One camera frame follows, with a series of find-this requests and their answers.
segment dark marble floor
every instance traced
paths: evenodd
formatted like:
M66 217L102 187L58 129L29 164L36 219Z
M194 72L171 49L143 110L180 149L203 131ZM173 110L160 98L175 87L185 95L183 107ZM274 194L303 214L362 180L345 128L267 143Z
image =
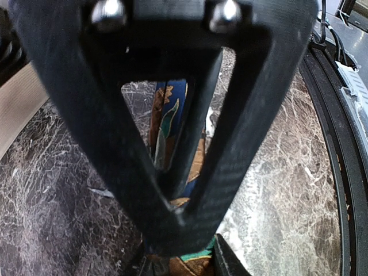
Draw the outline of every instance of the dark marble floor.
M233 55L212 102L216 124ZM154 84L123 87L147 138ZM0 161L0 275L119 275L140 234L113 199L50 102ZM300 74L219 232L254 276L338 275L340 233L321 129Z

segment carbon fiber frame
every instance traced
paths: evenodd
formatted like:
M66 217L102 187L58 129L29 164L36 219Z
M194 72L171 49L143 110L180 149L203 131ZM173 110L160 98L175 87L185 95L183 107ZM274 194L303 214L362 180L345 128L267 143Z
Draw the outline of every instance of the carbon fiber frame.
M280 107L317 5L238 0L243 22L236 32L217 35L204 24L213 1L124 2L129 25L106 35L88 24L94 1L11 0L10 10L71 133L152 249L163 256L199 251L222 221ZM223 111L189 204L174 208L169 200L187 180L222 47L236 52ZM120 88L129 81L177 78L187 79L191 89L172 165L158 171Z

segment black cable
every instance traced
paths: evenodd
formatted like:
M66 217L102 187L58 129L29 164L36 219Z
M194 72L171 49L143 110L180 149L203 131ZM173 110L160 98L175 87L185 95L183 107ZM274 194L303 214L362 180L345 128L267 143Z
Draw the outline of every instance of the black cable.
M322 0L322 16L321 16L321 39L317 43L322 44L326 41L326 0Z
M342 51L342 54L343 54L343 64L345 66L347 66L347 59L346 59L346 54L345 54L345 48L344 48L344 44L343 42L341 41L341 38L338 36L338 39L339 39L339 42L340 42L340 46L341 46L341 51Z
M333 39L335 40L336 45L336 53L335 53L335 60L340 62L341 57L341 40L339 39L338 34L335 32L334 29L329 28L329 31L332 33Z

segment bolt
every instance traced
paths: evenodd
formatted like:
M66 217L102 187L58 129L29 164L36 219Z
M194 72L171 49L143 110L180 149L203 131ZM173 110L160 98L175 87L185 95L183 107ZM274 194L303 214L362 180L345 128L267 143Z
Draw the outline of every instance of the bolt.
M223 0L210 11L208 28L214 33L229 33L242 20L242 11L234 0Z
M127 23L126 13L126 8L120 0L100 0L93 7L91 23L100 32L113 32Z

